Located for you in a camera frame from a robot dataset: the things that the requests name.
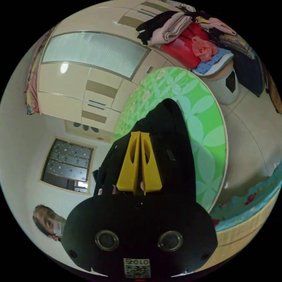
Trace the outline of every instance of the red flower pattern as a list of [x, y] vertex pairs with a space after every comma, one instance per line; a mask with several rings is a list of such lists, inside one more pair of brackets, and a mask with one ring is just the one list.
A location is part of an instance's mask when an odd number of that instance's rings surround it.
[[251, 203], [255, 199], [255, 197], [256, 197], [256, 193], [249, 195], [249, 197], [247, 198], [247, 201], [245, 202], [245, 205], [248, 205], [249, 203]]
[[218, 226], [220, 220], [219, 219], [213, 219], [214, 227]]

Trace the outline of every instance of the finger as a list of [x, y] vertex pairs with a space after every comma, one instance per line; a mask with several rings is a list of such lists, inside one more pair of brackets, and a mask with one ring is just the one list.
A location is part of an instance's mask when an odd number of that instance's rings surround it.
[[117, 194], [118, 193], [118, 191], [117, 191], [117, 187], [115, 186], [115, 185], [113, 185], [113, 195], [115, 195], [115, 194]]
[[143, 181], [141, 181], [140, 187], [141, 187], [141, 190], [142, 190], [143, 192], [145, 192], [145, 186], [144, 186], [144, 182], [143, 182]]

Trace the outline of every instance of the frosted glass panel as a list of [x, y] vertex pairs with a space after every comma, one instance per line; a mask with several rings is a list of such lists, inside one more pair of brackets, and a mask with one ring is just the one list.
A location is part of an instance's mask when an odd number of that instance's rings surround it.
[[53, 37], [43, 62], [85, 63], [130, 78], [147, 49], [131, 41], [102, 33], [79, 32]]

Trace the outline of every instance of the floral bedspread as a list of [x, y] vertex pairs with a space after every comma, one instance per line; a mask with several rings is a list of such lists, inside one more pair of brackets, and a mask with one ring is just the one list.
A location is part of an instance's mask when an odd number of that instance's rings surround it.
[[227, 204], [215, 206], [210, 215], [217, 232], [242, 223], [259, 212], [282, 186], [282, 161], [266, 181], [248, 190], [244, 197], [234, 196]]

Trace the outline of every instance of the qr code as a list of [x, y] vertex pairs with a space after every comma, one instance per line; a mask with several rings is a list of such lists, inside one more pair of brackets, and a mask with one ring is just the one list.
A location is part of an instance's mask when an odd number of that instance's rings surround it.
[[126, 278], [150, 278], [151, 267], [149, 259], [123, 259]]

